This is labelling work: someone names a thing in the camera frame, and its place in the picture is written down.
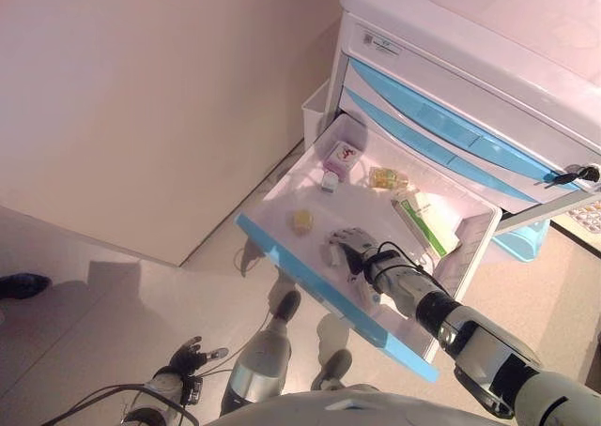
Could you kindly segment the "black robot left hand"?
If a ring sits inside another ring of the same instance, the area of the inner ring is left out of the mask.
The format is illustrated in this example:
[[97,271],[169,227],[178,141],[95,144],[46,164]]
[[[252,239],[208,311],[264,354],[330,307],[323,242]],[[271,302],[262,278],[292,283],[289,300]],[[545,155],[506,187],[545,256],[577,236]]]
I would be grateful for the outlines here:
[[201,336],[194,336],[183,343],[172,355],[169,366],[180,375],[193,375],[212,360],[225,358],[229,354],[226,347],[210,351],[201,350]]

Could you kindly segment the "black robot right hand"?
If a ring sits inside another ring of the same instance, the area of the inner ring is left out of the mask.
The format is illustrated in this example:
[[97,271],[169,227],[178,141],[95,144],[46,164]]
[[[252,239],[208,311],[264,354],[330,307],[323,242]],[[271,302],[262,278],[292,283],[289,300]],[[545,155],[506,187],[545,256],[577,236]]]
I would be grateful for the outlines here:
[[361,228],[339,229],[330,233],[326,243],[345,259],[351,276],[362,275],[371,286],[376,283],[378,243]]

